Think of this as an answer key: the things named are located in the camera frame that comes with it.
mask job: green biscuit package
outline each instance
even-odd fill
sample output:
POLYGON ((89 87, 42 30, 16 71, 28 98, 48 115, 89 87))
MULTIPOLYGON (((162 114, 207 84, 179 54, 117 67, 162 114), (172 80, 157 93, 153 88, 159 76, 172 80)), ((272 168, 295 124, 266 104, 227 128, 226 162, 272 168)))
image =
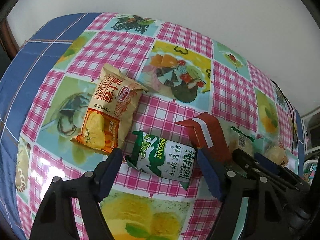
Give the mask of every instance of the green biscuit package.
POLYGON ((143 131, 132 133, 138 137, 131 157, 125 157, 128 165, 147 174, 177 180, 187 190, 196 150, 143 131))

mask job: red package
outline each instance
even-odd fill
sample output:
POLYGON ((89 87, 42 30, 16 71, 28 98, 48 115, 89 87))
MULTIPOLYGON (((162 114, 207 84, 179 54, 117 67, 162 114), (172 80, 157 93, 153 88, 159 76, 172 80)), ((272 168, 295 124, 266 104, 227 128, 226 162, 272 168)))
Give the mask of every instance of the red package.
POLYGON ((232 160, 219 120, 211 114, 202 113, 195 118, 175 123, 188 129, 189 138, 194 147, 207 147, 212 157, 218 162, 232 160))

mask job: wire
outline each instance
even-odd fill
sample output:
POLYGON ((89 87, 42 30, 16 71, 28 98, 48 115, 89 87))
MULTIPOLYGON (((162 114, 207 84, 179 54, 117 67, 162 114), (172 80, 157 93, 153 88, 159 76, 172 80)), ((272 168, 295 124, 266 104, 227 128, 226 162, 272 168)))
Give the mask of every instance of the wire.
POLYGON ((292 133, 292 141, 291 141, 291 153, 293 154, 293 142, 294 142, 294 136, 297 138, 297 146, 298 146, 298 134, 297 134, 297 131, 296 131, 296 128, 294 126, 294 108, 293 106, 291 105, 291 103, 289 102, 289 100, 286 98, 286 96, 284 95, 284 93, 282 92, 282 90, 280 89, 280 87, 277 85, 276 82, 274 82, 273 80, 271 80, 275 85, 276 87, 279 89, 279 91, 281 92, 282 96, 284 97, 284 100, 286 101, 287 105, 288 105, 288 108, 289 108, 289 111, 290 111, 290 117, 291 117, 291 122, 292 122, 292 127, 293 127, 293 133, 292 133))

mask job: pink checkered tablecloth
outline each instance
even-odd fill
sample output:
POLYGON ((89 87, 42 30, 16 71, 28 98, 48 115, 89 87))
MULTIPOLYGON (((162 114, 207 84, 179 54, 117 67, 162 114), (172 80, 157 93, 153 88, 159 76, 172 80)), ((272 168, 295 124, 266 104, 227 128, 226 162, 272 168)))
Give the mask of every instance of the pink checkered tablecloth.
MULTIPOLYGON (((202 112, 209 112, 228 126, 239 127, 249 136, 277 138, 280 135, 284 145, 291 148, 292 126, 296 123, 292 124, 289 106, 279 100, 270 79, 245 58, 211 38, 173 23, 116 13, 100 14, 81 36, 84 38, 70 46, 73 54, 64 54, 60 65, 56 63, 45 77, 22 127, 19 145, 25 146, 29 156, 28 187, 23 193, 25 198, 19 193, 17 202, 27 237, 34 214, 54 176, 64 180, 78 178, 107 158, 70 141, 82 125, 75 113, 81 112, 81 107, 86 108, 105 63, 155 91, 140 98, 123 147, 124 154, 132 153, 135 136, 131 132, 134 130, 189 144, 187 130, 175 122, 194 118, 202 112), (161 58, 157 66, 156 58, 161 58), (170 76, 163 82, 156 74, 159 69, 170 71, 170 64, 179 64, 176 73, 181 73, 176 74, 177 81, 170 80, 170 76), (196 84, 190 86, 192 81, 185 82, 185 75, 196 80, 196 84), (182 93, 174 95, 165 85, 168 82, 175 87, 183 82, 186 85, 180 88, 182 93), (195 98, 184 103, 191 91, 196 91, 195 98), (276 114, 278 126, 273 129, 267 127, 262 118, 265 107, 276 114)), ((132 199, 134 203, 149 206, 152 216, 179 205, 179 211, 174 213, 180 227, 172 232, 170 239, 205 240, 221 203, 208 194, 201 176, 195 165, 188 190, 184 190, 176 181, 138 172, 123 163, 111 197, 103 204, 116 203, 122 197, 132 199)), ((80 239, 87 240, 76 199, 73 206, 80 239)), ((111 224, 112 219, 104 213, 103 206, 101 209, 111 224)))

